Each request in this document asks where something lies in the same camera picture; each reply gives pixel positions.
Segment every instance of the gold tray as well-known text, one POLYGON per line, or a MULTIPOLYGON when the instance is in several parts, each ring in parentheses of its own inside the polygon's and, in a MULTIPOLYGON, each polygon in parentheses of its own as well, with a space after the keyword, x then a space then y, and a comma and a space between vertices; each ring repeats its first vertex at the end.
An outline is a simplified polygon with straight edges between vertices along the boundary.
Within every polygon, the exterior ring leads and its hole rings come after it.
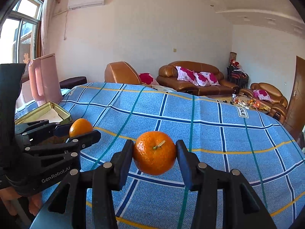
POLYGON ((64 110, 61 106, 57 105, 54 102, 48 102, 33 111, 27 113, 26 115, 22 116, 21 118, 15 120, 15 124, 27 123, 32 121, 37 121, 41 116, 46 114, 51 109, 54 109, 58 115, 62 118, 60 124, 67 124, 72 121, 71 114, 64 110))

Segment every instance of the door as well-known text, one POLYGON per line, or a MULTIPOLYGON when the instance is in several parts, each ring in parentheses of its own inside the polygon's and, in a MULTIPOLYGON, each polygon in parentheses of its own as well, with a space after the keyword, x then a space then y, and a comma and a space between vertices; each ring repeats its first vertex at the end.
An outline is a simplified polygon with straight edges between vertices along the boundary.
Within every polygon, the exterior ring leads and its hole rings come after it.
POLYGON ((305 125, 305 60, 296 57, 295 79, 284 127, 298 140, 305 125))

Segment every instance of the window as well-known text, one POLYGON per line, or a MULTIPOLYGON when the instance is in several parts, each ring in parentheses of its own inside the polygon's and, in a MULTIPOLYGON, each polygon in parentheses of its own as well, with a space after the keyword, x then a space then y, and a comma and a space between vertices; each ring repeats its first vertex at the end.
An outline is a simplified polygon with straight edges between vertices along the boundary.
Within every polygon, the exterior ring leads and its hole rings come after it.
POLYGON ((37 57, 36 43, 39 20, 42 13, 41 0, 19 0, 3 24, 0 36, 1 58, 3 63, 28 64, 37 57))

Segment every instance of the pink pitcher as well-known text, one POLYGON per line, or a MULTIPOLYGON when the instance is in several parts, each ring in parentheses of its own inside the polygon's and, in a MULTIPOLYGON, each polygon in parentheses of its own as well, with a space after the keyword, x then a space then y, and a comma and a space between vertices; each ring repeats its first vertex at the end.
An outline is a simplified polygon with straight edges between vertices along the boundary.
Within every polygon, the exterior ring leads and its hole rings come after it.
POLYGON ((47 102, 60 103, 60 91, 55 53, 33 59, 29 64, 29 77, 32 96, 38 106, 47 102))

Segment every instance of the black stool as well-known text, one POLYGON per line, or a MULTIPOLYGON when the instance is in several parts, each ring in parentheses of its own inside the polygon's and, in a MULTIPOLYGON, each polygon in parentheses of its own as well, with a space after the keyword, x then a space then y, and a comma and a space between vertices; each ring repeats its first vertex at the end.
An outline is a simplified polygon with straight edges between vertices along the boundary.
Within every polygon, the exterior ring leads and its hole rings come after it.
POLYGON ((59 82, 59 85, 61 89, 72 89, 75 86, 83 85, 86 83, 87 83, 86 77, 72 77, 59 82))

